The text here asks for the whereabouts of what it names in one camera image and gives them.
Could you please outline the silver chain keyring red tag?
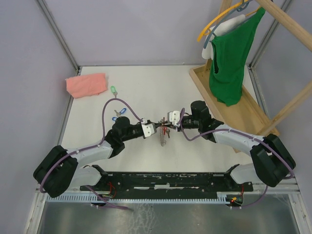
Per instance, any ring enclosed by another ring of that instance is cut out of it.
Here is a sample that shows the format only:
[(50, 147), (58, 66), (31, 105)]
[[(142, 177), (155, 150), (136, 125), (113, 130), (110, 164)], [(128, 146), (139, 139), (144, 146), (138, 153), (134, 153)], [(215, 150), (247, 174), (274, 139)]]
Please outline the silver chain keyring red tag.
[(160, 128), (162, 128), (162, 134), (160, 135), (160, 145), (164, 147), (166, 144), (166, 140), (165, 140), (166, 133), (164, 131), (164, 125), (160, 126)]

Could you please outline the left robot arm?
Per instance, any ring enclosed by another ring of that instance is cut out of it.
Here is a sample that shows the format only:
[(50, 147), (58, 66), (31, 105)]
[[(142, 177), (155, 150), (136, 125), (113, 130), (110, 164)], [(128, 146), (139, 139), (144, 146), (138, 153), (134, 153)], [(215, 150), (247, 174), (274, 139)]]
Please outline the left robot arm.
[(41, 192), (50, 197), (58, 197), (70, 188), (84, 185), (103, 190), (108, 178), (93, 163), (117, 156), (124, 150), (126, 141), (150, 137), (160, 125), (150, 120), (131, 124), (127, 117), (119, 117), (104, 139), (94, 145), (72, 151), (60, 145), (53, 147), (35, 169), (33, 177), (40, 184)]

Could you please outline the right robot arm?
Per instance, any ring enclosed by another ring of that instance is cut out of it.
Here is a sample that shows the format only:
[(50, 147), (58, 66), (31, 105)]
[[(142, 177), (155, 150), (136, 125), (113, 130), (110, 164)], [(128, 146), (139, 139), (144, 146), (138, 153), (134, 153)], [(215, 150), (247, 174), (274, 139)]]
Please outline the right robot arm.
[(232, 128), (213, 118), (204, 101), (192, 102), (189, 115), (184, 109), (169, 112), (167, 119), (160, 125), (178, 132), (197, 129), (197, 137), (230, 146), (249, 155), (252, 159), (250, 164), (237, 164), (227, 171), (229, 175), (223, 180), (224, 186), (230, 191), (255, 180), (260, 180), (269, 187), (276, 187), (282, 180), (294, 177), (296, 163), (278, 136), (252, 135)]

